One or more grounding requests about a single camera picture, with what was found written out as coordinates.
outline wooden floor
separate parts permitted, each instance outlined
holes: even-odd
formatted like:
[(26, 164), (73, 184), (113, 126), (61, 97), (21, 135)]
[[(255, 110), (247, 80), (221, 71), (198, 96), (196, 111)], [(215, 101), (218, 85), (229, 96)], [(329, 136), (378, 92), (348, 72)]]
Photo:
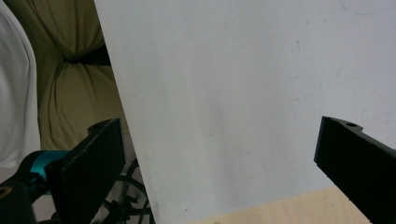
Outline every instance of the wooden floor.
[(328, 187), (191, 224), (366, 224), (370, 221), (337, 188)]

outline khaki pants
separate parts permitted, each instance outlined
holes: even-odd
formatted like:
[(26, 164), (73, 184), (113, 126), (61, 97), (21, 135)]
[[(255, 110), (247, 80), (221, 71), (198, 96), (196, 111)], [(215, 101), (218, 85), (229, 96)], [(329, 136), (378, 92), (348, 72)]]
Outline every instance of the khaki pants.
[(5, 0), (32, 44), (42, 149), (71, 149), (94, 123), (121, 118), (110, 66), (71, 63), (105, 44), (92, 0)]

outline white board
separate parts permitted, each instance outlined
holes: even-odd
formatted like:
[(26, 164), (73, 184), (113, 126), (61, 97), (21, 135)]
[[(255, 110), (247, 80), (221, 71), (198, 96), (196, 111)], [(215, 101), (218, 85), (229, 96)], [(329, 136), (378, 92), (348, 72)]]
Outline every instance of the white board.
[(158, 223), (329, 186), (323, 115), (396, 145), (394, 1), (96, 5)]

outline olive green pants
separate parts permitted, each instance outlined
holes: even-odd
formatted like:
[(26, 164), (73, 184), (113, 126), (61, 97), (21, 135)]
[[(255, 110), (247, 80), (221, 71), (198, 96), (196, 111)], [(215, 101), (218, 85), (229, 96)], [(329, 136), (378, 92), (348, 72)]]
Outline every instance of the olive green pants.
[(92, 0), (5, 0), (32, 44), (42, 149), (71, 149), (87, 128), (121, 118), (110, 66), (72, 63), (105, 44)]

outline white shirt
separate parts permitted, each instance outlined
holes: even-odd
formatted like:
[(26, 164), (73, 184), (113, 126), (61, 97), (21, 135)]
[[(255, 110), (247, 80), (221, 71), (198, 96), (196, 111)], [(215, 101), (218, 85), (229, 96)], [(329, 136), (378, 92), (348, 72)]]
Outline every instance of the white shirt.
[(35, 55), (20, 23), (0, 1), (0, 167), (40, 149)]

